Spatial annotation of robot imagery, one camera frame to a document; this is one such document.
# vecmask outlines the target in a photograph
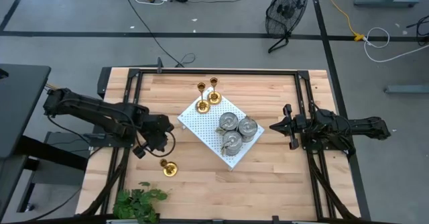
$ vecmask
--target black metal frame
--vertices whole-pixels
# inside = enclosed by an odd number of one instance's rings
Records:
[[[110,69],[108,69],[108,74],[106,74],[106,72],[107,72],[106,70],[103,69],[101,78],[102,77],[107,77],[107,78],[110,77]],[[126,84],[125,90],[124,90],[123,101],[128,102],[129,93],[131,91],[131,83],[132,83],[134,77],[137,77],[133,103],[138,104],[139,103],[141,83],[142,83],[142,79],[143,79],[144,74],[157,74],[157,72],[158,72],[157,68],[130,68],[128,75],[127,75],[127,84]],[[304,106],[304,96],[303,96],[302,87],[301,87],[302,81],[304,81],[304,84],[305,84],[306,97],[308,99],[308,102],[314,102],[312,89],[311,89],[311,83],[310,83],[310,75],[309,75],[307,70],[263,70],[263,69],[261,69],[261,70],[241,70],[241,69],[192,69],[192,68],[163,68],[162,69],[162,74],[180,74],[180,73],[186,73],[186,74],[250,74],[250,75],[293,76],[294,81],[295,81],[295,85],[296,85],[296,94],[297,94],[298,107],[299,107],[300,113],[302,113],[304,115],[306,115],[308,113],[308,112],[306,112],[306,109]],[[100,86],[99,85],[99,89],[100,89],[100,87],[102,89],[105,89],[106,86]],[[302,143],[305,143],[305,141],[307,141],[307,139],[308,138],[307,138],[306,134],[301,134],[301,142]],[[130,151],[129,148],[124,149],[123,158],[128,159],[129,151]],[[307,160],[308,160],[308,164],[310,167],[310,162],[314,161],[314,154],[312,153],[312,150],[305,150],[305,151],[307,153]],[[320,150],[317,154],[319,157],[320,170],[322,172],[322,175],[323,175],[325,181],[329,182],[328,169],[326,167],[326,160],[324,157],[324,150]],[[116,151],[116,152],[114,151],[112,153],[108,179],[110,178],[111,173],[115,169],[115,166],[116,166],[115,163],[116,163],[117,155],[118,155],[118,151]],[[117,191],[120,191],[123,189],[123,185],[125,182],[125,176],[126,176],[126,169],[122,173],[122,175],[119,177],[119,185],[118,185]],[[314,206],[316,209],[316,216],[317,216],[318,220],[321,220],[321,219],[324,219],[326,217],[324,217],[323,210],[322,210],[322,204],[320,201],[320,193],[319,193],[319,188],[318,188],[318,181],[317,181],[316,177],[312,174],[311,171],[310,171],[310,180],[311,180],[311,184],[312,184],[312,192],[313,192],[313,196],[314,196]],[[336,213],[335,213],[335,207],[333,205],[333,202],[328,195],[326,196],[326,200],[328,203],[328,216],[331,219],[335,219]],[[105,207],[105,209],[102,209],[102,211],[106,211],[108,205],[109,205],[109,198],[107,197],[105,199],[103,205],[102,205],[102,207]],[[276,223],[274,221],[275,218],[278,218],[278,217],[273,216],[273,221],[258,221],[258,223]],[[182,222],[185,220],[168,219],[168,222],[170,222],[170,221]],[[255,221],[237,221],[237,222],[238,223],[255,223]]]

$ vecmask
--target metal canister lid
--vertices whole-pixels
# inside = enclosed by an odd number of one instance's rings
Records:
[[[223,113],[219,119],[219,127],[225,130],[234,130],[239,124],[239,118],[234,113]]]
[[[257,131],[257,124],[255,120],[251,119],[250,117],[243,118],[239,123],[239,132],[243,136],[253,136],[255,135]]]
[[[226,132],[223,136],[223,148],[225,148],[225,153],[229,156],[238,154],[242,145],[241,135],[236,131]]]

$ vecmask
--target brass candlestick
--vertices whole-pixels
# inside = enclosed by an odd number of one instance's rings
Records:
[[[217,78],[216,78],[216,77],[212,77],[212,78],[210,79],[210,84],[211,84],[211,85],[212,85],[212,87],[213,87],[213,92],[211,92],[211,93],[209,93],[209,94],[208,94],[208,96],[207,96],[207,100],[208,100],[208,102],[209,102],[210,104],[212,104],[212,105],[219,104],[219,103],[221,103],[221,100],[222,100],[222,95],[221,95],[219,92],[216,92],[216,91],[215,91],[215,88],[216,88],[217,82],[218,82],[218,80],[217,80]]]
[[[210,110],[210,103],[208,101],[204,100],[202,98],[202,93],[204,92],[204,89],[206,88],[206,85],[202,82],[198,84],[198,90],[201,93],[201,100],[196,102],[196,111],[199,113],[208,113],[208,110]]]
[[[167,162],[167,160],[162,159],[160,161],[160,165],[164,169],[164,174],[168,177],[176,175],[178,171],[177,164],[175,164],[174,162]]]

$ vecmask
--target wooden table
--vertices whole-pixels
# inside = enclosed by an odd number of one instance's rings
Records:
[[[112,68],[106,102],[123,100],[128,70]],[[316,104],[335,110],[326,71],[309,73]],[[177,120],[199,96],[197,83],[208,85],[213,76],[219,79],[217,90],[265,129],[232,172]],[[299,113],[291,76],[144,74],[139,104],[149,107],[151,113],[168,115],[174,124],[177,145],[166,159],[177,163],[179,172],[174,177],[164,176],[159,158],[147,154],[139,160],[131,153],[125,188],[139,188],[139,182],[147,181],[166,191],[168,199],[155,205],[162,219],[271,220],[271,216],[278,215],[280,220],[316,220],[306,152],[302,148],[289,150],[289,138],[269,129],[269,125],[283,119],[286,103],[292,105],[292,114]],[[111,148],[105,148],[89,160],[76,213],[84,211],[105,185],[111,153]],[[347,157],[340,151],[325,151],[325,156],[332,188],[349,210],[360,216]],[[324,191],[319,189],[327,216]],[[114,186],[110,213],[116,190]]]

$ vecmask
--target gray desk leg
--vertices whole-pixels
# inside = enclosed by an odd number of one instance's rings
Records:
[[[429,85],[390,85],[384,93],[429,93]]]
[[[355,0],[356,6],[363,7],[413,7],[418,0]]]

